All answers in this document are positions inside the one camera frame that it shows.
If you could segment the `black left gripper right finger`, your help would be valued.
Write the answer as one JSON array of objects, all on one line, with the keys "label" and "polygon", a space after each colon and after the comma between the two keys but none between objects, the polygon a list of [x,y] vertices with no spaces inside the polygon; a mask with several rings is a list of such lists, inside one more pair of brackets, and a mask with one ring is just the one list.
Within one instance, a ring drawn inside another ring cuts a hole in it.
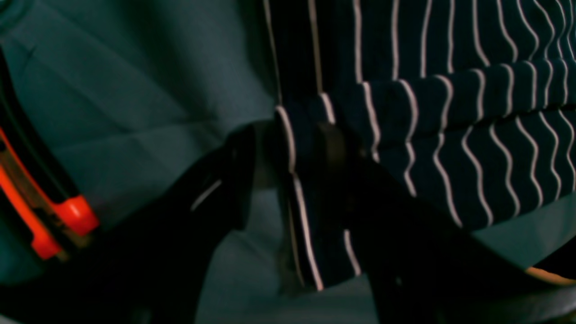
[{"label": "black left gripper right finger", "polygon": [[575,286],[537,279],[492,252],[362,153],[315,128],[319,226],[350,231],[381,324],[573,324]]}]

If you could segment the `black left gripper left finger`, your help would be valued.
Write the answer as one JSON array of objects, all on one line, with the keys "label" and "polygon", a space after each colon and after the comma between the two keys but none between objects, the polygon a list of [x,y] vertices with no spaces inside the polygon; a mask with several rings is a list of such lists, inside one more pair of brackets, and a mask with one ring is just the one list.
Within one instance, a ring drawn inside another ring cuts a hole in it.
[{"label": "black left gripper left finger", "polygon": [[21,324],[190,324],[212,255],[248,221],[257,130],[242,127],[69,262],[1,287]]}]

